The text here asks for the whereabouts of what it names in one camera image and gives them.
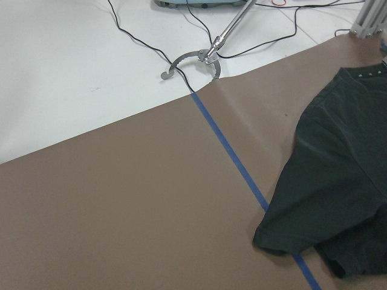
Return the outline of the metal reacher grabber tool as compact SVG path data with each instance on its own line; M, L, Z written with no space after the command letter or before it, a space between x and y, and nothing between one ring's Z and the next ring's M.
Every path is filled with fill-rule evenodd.
M177 70L177 66L184 59L189 57L196 57L198 61L204 63L205 65L213 65L215 68L215 75L212 80L217 80L221 74L221 65L219 60L218 51L223 47L227 38L231 35L231 33L235 30L235 28L240 24L243 18L246 16L247 12L256 4L256 1L249 0L247 1L242 9L238 12L238 14L231 20L231 22L227 25L224 31L217 36L214 41L211 43L209 49L202 49L198 51L191 51L185 53L175 59L167 71L161 73L161 78L163 80L167 80L174 76L175 71Z

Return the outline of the brown paper table mat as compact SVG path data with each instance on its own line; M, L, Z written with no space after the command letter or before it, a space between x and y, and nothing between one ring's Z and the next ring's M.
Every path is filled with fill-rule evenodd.
M2 164L1 288L385 289L252 244L302 111L380 43L343 34Z

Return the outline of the black graphic t-shirt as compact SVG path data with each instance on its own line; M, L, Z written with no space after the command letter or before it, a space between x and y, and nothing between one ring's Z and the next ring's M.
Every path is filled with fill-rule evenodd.
M386 273L386 66L341 68L303 111L253 243L315 248L339 278Z

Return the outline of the aluminium frame post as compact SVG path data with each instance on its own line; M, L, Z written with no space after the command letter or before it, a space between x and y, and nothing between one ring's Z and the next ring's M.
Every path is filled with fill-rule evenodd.
M386 1L366 0L350 32L359 39L366 39L386 31Z

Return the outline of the light blue teach pendant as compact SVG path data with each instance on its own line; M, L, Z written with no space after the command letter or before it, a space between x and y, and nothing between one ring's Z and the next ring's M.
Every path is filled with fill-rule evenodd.
M154 0L154 3L160 7L177 8L178 6L188 5L199 8L212 8L219 5L244 5L246 1L239 0Z

